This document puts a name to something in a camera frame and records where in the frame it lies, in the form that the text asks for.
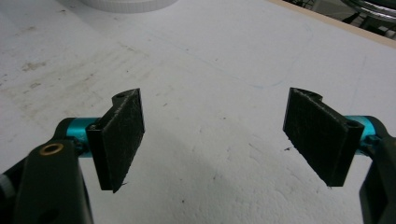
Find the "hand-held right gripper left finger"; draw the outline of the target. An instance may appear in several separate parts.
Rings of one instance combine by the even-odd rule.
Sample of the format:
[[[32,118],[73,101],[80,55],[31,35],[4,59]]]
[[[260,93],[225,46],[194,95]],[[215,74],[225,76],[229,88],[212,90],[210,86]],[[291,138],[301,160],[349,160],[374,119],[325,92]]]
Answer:
[[[66,129],[80,143],[79,155],[92,157],[101,190],[113,192],[123,185],[144,133],[139,89],[114,95],[101,118],[74,118]]]

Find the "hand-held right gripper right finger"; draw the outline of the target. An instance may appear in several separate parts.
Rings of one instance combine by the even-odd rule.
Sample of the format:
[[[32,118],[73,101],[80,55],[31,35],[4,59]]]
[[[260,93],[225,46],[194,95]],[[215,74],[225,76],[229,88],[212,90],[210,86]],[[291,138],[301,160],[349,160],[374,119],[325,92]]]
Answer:
[[[329,187],[341,187],[357,151],[376,135],[366,116],[343,116],[312,91],[291,88],[283,131]]]

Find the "white foam sheet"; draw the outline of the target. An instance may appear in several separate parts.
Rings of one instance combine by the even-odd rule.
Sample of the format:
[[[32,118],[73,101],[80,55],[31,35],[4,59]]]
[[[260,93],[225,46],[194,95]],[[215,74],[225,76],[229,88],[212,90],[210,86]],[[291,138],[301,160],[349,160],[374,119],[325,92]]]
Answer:
[[[370,167],[328,187],[283,133],[290,88],[396,136],[396,41],[277,0],[178,0],[115,14],[0,0],[0,173],[69,117],[139,89],[146,132],[124,185],[81,161],[96,224],[362,224]]]

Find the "white round container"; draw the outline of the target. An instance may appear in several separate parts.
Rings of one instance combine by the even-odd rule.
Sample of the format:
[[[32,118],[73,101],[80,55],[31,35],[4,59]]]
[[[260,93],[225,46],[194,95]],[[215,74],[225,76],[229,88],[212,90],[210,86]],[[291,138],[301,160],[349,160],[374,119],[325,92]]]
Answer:
[[[178,0],[80,0],[83,4],[114,13],[144,13],[163,9]]]

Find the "chrome metal stand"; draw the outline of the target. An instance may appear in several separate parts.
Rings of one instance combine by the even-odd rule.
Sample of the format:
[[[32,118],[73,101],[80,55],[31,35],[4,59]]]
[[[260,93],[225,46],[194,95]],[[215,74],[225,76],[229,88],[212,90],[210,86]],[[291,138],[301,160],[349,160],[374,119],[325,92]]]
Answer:
[[[347,6],[381,21],[396,23],[396,0],[341,0]]]

